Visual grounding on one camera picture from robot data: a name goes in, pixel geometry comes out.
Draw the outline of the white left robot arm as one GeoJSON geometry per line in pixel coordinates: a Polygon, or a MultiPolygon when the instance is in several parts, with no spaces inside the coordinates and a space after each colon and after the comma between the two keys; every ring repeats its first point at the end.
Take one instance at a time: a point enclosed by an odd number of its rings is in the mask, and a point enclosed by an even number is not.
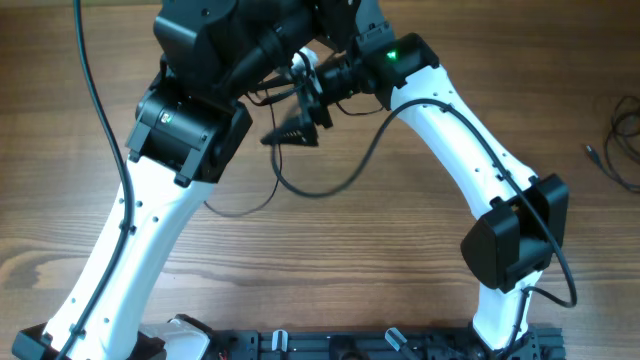
{"type": "Polygon", "coordinates": [[[320,38],[336,50],[364,29],[357,1],[167,1],[153,31],[160,69],[118,155],[121,185],[68,298],[20,331],[20,359],[225,359],[226,340],[179,315],[142,316],[178,237],[248,132],[242,97],[320,38]]]}

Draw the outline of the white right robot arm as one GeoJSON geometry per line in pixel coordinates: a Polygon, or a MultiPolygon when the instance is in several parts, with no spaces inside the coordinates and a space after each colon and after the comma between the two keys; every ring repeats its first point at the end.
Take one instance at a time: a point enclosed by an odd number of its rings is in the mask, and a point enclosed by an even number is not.
{"type": "Polygon", "coordinates": [[[417,34],[396,37],[374,1],[299,1],[299,30],[278,29],[290,48],[301,112],[264,138],[273,147],[313,146],[326,109],[354,94],[374,95],[431,149],[475,217],[463,258],[480,284],[473,333],[493,358],[535,348],[529,297],[561,249],[567,186],[538,177],[513,157],[465,104],[439,57],[417,34]]]}

